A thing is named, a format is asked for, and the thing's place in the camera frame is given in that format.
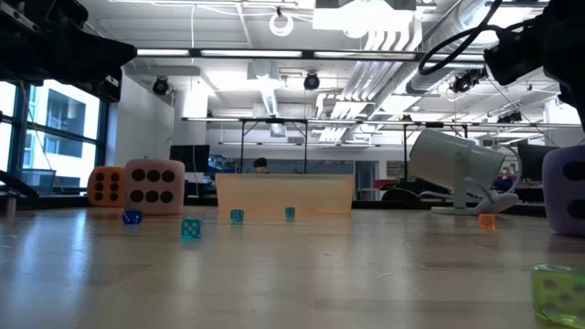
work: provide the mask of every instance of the wire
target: wire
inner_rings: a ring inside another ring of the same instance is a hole
[[[538,126],[537,126],[537,125],[535,125],[534,123],[532,123],[532,122],[530,121],[530,119],[528,119],[528,118],[525,116],[525,114],[524,114],[524,113],[522,113],[522,108],[521,108],[521,107],[520,107],[520,108],[517,108],[517,107],[515,106],[515,104],[514,104],[513,102],[511,102],[511,101],[510,101],[510,100],[509,100],[509,99],[508,99],[508,98],[507,98],[507,97],[504,95],[504,93],[503,93],[503,92],[502,92],[502,91],[501,91],[499,88],[497,88],[497,86],[495,85],[495,83],[494,83],[494,82],[493,82],[491,79],[487,78],[487,80],[488,80],[488,81],[490,81],[490,83],[492,84],[492,86],[494,86],[494,88],[497,90],[497,92],[499,92],[499,93],[500,93],[500,95],[502,95],[502,97],[504,97],[504,99],[505,99],[505,100],[508,102],[508,105],[511,105],[511,106],[512,106],[512,107],[513,107],[515,110],[518,110],[518,112],[520,113],[520,115],[522,115],[522,117],[524,118],[524,120],[528,121],[528,123],[530,123],[530,124],[531,124],[533,127],[535,127],[535,128],[538,130],[538,132],[539,132],[539,133],[542,133],[542,135],[543,135],[543,136],[544,136],[544,137],[545,137],[545,138],[546,138],[546,139],[547,139],[549,142],[551,142],[553,145],[555,145],[555,146],[557,146],[557,147],[559,147],[559,148],[560,148],[560,146],[558,146],[558,145],[557,145],[557,144],[556,144],[556,143],[555,143],[555,142],[554,142],[552,139],[550,139],[550,137],[548,137],[548,136],[547,136],[547,135],[546,135],[546,134],[545,134],[545,133],[544,133],[542,130],[540,130],[540,128],[538,128]]]
[[[37,141],[40,144],[40,149],[41,149],[41,151],[43,151],[43,155],[45,155],[45,160],[47,160],[48,169],[53,170],[53,167],[51,166],[51,162],[48,160],[47,152],[45,151],[45,145],[42,142],[40,142],[40,137],[38,136],[37,126],[35,125],[35,117],[30,113],[30,106],[28,105],[27,89],[25,88],[25,84],[22,81],[20,81],[20,89],[22,90],[22,93],[25,96],[25,111],[27,111],[27,113],[28,113],[28,118],[30,118],[30,122],[33,125],[33,131],[35,132],[35,135],[37,136]],[[61,190],[61,194],[65,194],[65,190],[63,189],[63,185],[59,181],[59,178],[57,177],[57,175],[55,175],[55,183],[57,184],[57,186]]]
[[[450,37],[450,38],[446,39],[445,41],[441,42],[435,48],[431,49],[420,61],[419,73],[421,75],[429,75],[429,74],[432,74],[432,73],[438,71],[439,69],[444,68],[445,66],[447,66],[447,64],[451,63],[455,58],[457,58],[459,55],[461,55],[477,39],[477,37],[479,37],[479,35],[482,32],[492,30],[492,31],[495,31],[497,33],[497,32],[503,31],[504,29],[501,27],[488,25],[488,23],[490,22],[490,20],[494,16],[497,9],[502,4],[502,1],[503,0],[494,0],[494,2],[492,3],[492,6],[490,6],[490,10],[488,11],[484,20],[479,24],[479,26],[472,28],[472,29],[469,29],[469,30],[466,30],[466,31],[463,31],[462,33],[459,33],[453,37]],[[432,67],[425,69],[425,66],[427,65],[427,62],[429,61],[429,59],[431,59],[431,57],[433,55],[435,55],[439,50],[450,45],[452,42],[457,41],[460,38],[467,37],[467,36],[469,36],[469,37],[466,38],[464,40],[464,42],[457,49],[455,49],[453,51],[453,53],[451,53],[449,56],[447,56],[447,58],[445,58],[444,60],[440,61],[439,63],[433,65]]]

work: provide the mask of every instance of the table surface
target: table surface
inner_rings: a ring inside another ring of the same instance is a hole
[[[181,217],[120,209],[0,218],[0,328],[552,328],[531,308],[537,263],[585,268],[585,241],[544,218],[354,211],[353,218]]]

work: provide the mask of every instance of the black pole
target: black pole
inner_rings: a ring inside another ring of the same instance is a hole
[[[246,122],[242,121],[241,122],[241,148],[239,151],[239,172],[241,174],[244,173],[244,135],[246,134],[244,132],[245,126],[246,126]]]
[[[409,179],[409,162],[408,162],[408,151],[406,149],[406,140],[407,140],[407,135],[406,135],[406,124],[402,126],[402,130],[404,132],[404,178],[405,179]]]
[[[304,173],[307,174],[307,144],[309,143],[309,122],[304,124]]]

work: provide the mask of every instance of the large foam die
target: large foam die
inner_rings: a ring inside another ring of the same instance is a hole
[[[124,207],[144,215],[183,213],[185,165],[172,160],[140,159],[126,165]]]
[[[124,196],[124,167],[95,167],[88,179],[88,199],[94,207],[121,207]]]

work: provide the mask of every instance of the wooden panel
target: wooden panel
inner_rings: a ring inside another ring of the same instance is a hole
[[[242,209],[246,218],[284,217],[294,207],[298,218],[351,217],[352,175],[216,175],[219,217]]]

